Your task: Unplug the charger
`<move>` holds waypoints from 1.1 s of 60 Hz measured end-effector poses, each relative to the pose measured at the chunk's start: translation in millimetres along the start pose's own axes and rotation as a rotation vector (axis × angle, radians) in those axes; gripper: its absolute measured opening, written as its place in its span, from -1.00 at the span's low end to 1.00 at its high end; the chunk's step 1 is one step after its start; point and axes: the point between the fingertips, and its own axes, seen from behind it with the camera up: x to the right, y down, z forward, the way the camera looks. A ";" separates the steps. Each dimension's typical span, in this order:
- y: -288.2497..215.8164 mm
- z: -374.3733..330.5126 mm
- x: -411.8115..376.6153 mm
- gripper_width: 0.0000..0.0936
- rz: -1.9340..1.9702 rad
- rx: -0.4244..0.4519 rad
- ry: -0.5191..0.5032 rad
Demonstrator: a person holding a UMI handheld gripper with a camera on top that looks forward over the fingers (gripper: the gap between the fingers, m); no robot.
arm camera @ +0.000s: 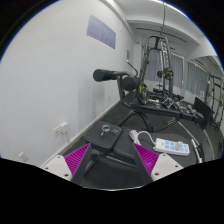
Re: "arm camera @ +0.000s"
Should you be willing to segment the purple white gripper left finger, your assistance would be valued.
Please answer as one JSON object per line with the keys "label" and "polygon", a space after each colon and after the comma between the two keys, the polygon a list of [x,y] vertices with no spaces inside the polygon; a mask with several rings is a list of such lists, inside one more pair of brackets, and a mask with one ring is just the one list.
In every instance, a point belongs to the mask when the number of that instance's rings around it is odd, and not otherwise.
{"label": "purple white gripper left finger", "polygon": [[69,154],[56,155],[42,169],[68,181],[81,181],[91,156],[91,145],[86,144]]}

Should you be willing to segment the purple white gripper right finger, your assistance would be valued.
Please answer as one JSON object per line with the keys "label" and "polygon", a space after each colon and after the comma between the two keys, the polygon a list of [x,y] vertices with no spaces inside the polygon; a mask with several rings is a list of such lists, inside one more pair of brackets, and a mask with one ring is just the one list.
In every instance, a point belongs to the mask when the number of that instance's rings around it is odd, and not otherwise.
{"label": "purple white gripper right finger", "polygon": [[157,154],[136,143],[133,144],[133,155],[144,181],[156,181],[182,169],[168,154]]}

